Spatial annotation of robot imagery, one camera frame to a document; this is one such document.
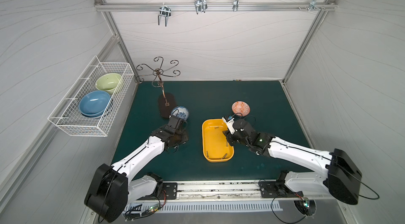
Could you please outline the yellow plastic storage box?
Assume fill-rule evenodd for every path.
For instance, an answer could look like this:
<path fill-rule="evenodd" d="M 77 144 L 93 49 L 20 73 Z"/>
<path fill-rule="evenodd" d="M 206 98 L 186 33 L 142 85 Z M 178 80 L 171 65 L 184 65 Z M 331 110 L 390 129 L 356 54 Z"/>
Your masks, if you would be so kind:
<path fill-rule="evenodd" d="M 222 119 L 208 119 L 202 124 L 202 146 L 205 159 L 211 163 L 227 162 L 234 156 L 234 147 L 230 146 L 224 131 L 227 126 Z"/>

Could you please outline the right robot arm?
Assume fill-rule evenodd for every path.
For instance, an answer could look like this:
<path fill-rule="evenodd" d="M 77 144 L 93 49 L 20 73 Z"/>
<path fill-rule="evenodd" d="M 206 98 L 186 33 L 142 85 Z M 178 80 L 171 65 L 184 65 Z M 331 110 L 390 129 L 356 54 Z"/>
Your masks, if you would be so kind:
<path fill-rule="evenodd" d="M 256 155 L 286 160 L 309 169 L 309 172 L 289 171 L 281 176 L 282 184 L 290 191 L 327 192 L 345 204 L 358 204 L 362 173 L 345 151 L 303 147 L 270 133 L 257 132 L 242 118 L 224 117 L 222 121 L 227 126 L 224 135 L 229 145 L 240 143 Z"/>

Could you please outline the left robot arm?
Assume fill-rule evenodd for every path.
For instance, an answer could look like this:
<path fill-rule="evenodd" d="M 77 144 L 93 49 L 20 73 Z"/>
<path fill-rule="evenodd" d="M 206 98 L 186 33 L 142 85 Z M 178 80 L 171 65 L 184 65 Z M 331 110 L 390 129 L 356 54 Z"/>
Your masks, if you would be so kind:
<path fill-rule="evenodd" d="M 134 214 L 130 204 L 143 197 L 159 200 L 163 193 L 163 179 L 154 173 L 147 173 L 140 179 L 135 179 L 135 176 L 156 156 L 186 143 L 186 128 L 185 119 L 172 115 L 167 124 L 154 130 L 128 156 L 110 166 L 99 166 L 84 204 L 108 223 L 115 221 L 121 214 L 130 220 L 151 215 L 150 210 L 144 214 Z"/>

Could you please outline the blue white floral bowl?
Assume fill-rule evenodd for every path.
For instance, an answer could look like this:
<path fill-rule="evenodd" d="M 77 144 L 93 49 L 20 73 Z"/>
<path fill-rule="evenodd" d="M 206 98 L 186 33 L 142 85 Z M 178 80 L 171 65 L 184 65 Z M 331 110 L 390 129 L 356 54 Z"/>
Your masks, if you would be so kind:
<path fill-rule="evenodd" d="M 184 106 L 176 106 L 173 108 L 170 115 L 177 116 L 186 121 L 189 118 L 189 110 Z"/>

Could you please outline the metal mug tree stand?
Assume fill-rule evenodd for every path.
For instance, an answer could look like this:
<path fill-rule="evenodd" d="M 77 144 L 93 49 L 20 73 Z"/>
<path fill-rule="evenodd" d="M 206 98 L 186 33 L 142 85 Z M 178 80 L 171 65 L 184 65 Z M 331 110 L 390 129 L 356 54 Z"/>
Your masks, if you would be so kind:
<path fill-rule="evenodd" d="M 142 63 L 136 66 L 137 76 L 136 82 L 141 84 L 144 82 L 146 77 L 153 77 L 154 79 L 151 81 L 151 85 L 154 88 L 161 89 L 162 94 L 158 97 L 158 109 L 159 114 L 163 118 L 170 118 L 172 110 L 177 106 L 176 99 L 172 93 L 169 93 L 165 90 L 164 86 L 164 77 L 175 78 L 181 74 L 181 72 L 175 67 L 179 65 L 178 60 L 171 60 L 170 67 L 167 69 L 163 69 L 164 58 L 161 56 L 157 56 L 154 58 L 154 62 L 159 62 L 160 65 L 156 68 L 152 68 L 151 66 Z"/>

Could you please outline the red white patterned bowl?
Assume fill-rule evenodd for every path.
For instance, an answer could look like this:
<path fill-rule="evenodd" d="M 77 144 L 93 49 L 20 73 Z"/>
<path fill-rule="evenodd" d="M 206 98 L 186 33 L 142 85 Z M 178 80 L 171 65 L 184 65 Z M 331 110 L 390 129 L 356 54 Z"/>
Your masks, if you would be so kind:
<path fill-rule="evenodd" d="M 232 104 L 232 111 L 235 115 L 239 117 L 245 117 L 249 115 L 251 108 L 244 101 L 236 101 L 235 103 Z"/>

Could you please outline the green mat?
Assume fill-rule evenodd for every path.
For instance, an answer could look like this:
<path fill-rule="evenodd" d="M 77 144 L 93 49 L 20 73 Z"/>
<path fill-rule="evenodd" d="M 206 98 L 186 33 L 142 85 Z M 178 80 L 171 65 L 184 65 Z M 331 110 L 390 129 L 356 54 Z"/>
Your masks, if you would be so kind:
<path fill-rule="evenodd" d="M 277 179 L 282 171 L 305 171 L 289 161 L 256 155 L 241 144 L 235 145 L 234 156 L 227 162 L 211 163 L 203 155 L 202 124 L 231 115 L 232 104 L 237 101 L 250 106 L 248 121 L 255 130 L 308 147 L 278 81 L 167 81 L 165 90 L 189 110 L 189 140 L 177 150 L 155 157 L 137 174 L 138 178 L 152 172 L 166 181 L 267 180 Z"/>

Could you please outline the double prong metal hook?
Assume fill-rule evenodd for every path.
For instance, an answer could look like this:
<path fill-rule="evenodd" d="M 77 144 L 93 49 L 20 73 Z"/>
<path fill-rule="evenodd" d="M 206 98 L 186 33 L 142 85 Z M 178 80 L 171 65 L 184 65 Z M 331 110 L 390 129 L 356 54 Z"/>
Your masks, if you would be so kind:
<path fill-rule="evenodd" d="M 164 19 L 165 27 L 168 25 L 168 20 L 169 17 L 171 16 L 171 9 L 163 5 L 162 7 L 159 8 L 159 14 L 158 14 L 158 25 L 161 24 L 162 20 Z"/>

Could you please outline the looped metal hook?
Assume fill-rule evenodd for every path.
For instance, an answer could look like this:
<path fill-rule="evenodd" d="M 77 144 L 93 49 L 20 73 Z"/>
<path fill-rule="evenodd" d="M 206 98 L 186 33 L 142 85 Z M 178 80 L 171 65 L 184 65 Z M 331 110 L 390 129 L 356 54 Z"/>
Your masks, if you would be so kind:
<path fill-rule="evenodd" d="M 205 13 L 208 8 L 207 0 L 195 0 L 194 5 L 196 14 Z"/>

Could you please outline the small metal hook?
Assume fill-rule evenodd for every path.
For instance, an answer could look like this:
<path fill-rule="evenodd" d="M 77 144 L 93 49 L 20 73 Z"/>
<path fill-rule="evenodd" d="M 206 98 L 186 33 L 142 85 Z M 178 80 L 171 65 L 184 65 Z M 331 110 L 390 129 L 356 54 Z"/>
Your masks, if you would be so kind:
<path fill-rule="evenodd" d="M 233 12 L 238 12 L 239 0 L 233 1 Z"/>

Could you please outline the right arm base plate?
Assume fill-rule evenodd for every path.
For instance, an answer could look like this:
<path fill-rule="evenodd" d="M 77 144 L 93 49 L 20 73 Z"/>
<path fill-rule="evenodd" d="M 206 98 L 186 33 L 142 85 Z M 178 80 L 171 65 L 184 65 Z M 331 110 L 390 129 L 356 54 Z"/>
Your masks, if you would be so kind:
<path fill-rule="evenodd" d="M 293 192 L 279 181 L 259 180 L 258 186 L 262 198 L 299 198 L 304 196 L 303 192 Z"/>

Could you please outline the aluminium front rail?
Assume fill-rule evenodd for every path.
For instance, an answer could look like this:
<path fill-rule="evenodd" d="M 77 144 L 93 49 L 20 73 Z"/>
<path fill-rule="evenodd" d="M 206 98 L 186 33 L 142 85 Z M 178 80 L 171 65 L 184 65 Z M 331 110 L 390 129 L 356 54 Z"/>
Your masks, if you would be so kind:
<path fill-rule="evenodd" d="M 177 193 L 183 198 L 204 198 L 204 197 L 245 197 L 249 191 L 260 193 L 258 183 L 248 181 L 206 181 L 206 182 L 185 182 L 178 184 Z M 329 193 L 311 192 L 319 195 L 330 195 Z"/>

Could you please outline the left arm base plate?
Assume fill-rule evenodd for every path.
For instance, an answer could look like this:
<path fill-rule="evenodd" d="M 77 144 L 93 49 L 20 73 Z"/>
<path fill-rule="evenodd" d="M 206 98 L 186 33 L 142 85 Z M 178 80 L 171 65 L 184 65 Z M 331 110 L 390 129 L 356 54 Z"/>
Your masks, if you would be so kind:
<path fill-rule="evenodd" d="M 178 183 L 163 182 L 158 184 L 156 196 L 158 199 L 175 200 L 177 199 Z"/>

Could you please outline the aluminium cross rail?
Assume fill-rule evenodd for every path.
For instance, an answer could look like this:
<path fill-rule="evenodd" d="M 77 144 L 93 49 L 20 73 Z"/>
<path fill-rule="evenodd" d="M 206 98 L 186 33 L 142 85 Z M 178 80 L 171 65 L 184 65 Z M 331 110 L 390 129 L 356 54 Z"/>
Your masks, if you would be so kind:
<path fill-rule="evenodd" d="M 305 7 L 309 2 L 281 2 L 259 3 L 239 2 L 238 12 L 273 12 L 273 11 L 300 11 L 297 7 Z M 338 8 L 335 3 L 317 2 L 317 6 L 325 7 L 325 11 L 334 11 Z M 155 12 L 163 5 L 168 6 L 172 12 L 196 12 L 194 3 L 105 3 L 96 5 L 98 12 Z M 207 3 L 206 12 L 233 12 L 233 2 Z"/>

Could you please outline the metal hook bracket right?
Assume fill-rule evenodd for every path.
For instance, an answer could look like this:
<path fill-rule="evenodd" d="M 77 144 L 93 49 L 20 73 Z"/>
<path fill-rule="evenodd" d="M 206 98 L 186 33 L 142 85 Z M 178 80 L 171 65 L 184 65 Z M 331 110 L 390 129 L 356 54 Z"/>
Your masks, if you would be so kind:
<path fill-rule="evenodd" d="M 311 11 L 325 11 L 326 8 L 325 7 L 321 7 L 321 6 L 317 6 L 317 1 L 316 0 L 312 0 L 309 2 L 309 4 L 305 7 L 297 7 L 298 10 L 303 11 L 306 10 L 307 12 L 311 12 Z"/>

